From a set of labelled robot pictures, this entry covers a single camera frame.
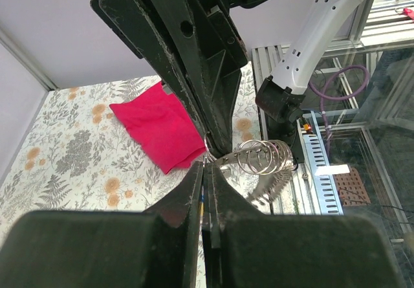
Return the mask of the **silver keyring bunch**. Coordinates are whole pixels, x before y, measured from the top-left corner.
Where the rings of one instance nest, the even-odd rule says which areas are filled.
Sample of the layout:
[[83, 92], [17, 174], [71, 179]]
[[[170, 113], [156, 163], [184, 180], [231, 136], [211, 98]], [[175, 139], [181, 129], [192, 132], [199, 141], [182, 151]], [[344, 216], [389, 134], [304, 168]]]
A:
[[215, 157], [209, 148], [210, 133], [204, 135], [208, 162], [218, 166], [236, 164], [250, 175], [272, 175], [279, 172], [293, 172], [298, 163], [290, 146], [282, 140], [247, 140], [242, 142], [234, 152], [220, 158]]

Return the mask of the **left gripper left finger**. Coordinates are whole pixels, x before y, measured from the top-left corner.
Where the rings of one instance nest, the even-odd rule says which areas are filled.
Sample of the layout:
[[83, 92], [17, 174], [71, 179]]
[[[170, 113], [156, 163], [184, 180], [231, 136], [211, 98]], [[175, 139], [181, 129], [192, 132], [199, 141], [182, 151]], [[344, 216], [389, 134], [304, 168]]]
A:
[[1, 286], [195, 287], [203, 171], [143, 212], [23, 215], [1, 247]]

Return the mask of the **blue tag key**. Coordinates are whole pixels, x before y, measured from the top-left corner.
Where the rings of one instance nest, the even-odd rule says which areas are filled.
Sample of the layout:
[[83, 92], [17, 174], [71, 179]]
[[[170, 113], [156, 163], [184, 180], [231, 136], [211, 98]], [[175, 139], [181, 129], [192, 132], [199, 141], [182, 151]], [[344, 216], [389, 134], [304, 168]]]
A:
[[201, 188], [201, 199], [200, 199], [200, 211], [201, 211], [201, 219], [204, 215], [204, 188]]

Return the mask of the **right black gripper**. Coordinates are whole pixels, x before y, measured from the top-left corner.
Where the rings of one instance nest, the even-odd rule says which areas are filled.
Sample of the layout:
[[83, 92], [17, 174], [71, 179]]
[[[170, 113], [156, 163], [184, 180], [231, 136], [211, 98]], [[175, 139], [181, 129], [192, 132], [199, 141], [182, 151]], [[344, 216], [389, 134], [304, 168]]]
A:
[[232, 148], [231, 117], [247, 54], [230, 9], [268, 0], [151, 0], [195, 88], [213, 137], [216, 157]]

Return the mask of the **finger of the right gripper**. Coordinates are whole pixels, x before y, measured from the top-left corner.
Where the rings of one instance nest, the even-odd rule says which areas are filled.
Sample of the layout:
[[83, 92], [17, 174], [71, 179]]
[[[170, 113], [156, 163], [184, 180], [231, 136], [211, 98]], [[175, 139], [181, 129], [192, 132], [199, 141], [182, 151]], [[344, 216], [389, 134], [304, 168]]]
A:
[[157, 72], [183, 104], [200, 136], [213, 137], [177, 48], [151, 0], [91, 0], [90, 5], [122, 42]]

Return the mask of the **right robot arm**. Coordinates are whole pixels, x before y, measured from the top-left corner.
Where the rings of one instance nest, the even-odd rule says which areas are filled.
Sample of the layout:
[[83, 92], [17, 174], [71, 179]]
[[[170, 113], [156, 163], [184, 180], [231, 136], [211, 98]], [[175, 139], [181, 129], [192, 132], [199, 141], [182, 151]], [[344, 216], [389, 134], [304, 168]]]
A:
[[[92, 10], [177, 96], [214, 155], [230, 152], [231, 117], [248, 58], [230, 10], [268, 0], [91, 0]], [[256, 96], [279, 135], [292, 132], [311, 74], [365, 0], [313, 0], [297, 38]]]

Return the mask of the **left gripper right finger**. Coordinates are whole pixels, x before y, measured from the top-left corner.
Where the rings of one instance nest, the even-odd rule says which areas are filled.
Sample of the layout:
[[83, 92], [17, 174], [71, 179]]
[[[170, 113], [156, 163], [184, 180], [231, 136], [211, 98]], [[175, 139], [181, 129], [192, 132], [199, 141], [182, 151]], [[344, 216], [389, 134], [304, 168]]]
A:
[[359, 216], [268, 215], [204, 167], [208, 287], [402, 287], [384, 238]]

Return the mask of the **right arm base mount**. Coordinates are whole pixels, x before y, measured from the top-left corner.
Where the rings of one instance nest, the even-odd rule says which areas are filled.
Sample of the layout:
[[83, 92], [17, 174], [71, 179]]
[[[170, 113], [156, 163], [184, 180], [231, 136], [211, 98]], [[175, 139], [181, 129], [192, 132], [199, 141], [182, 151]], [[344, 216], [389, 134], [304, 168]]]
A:
[[297, 125], [290, 122], [278, 123], [270, 117], [266, 117], [266, 125], [268, 139], [282, 140], [290, 147], [295, 163], [304, 163], [305, 158]]

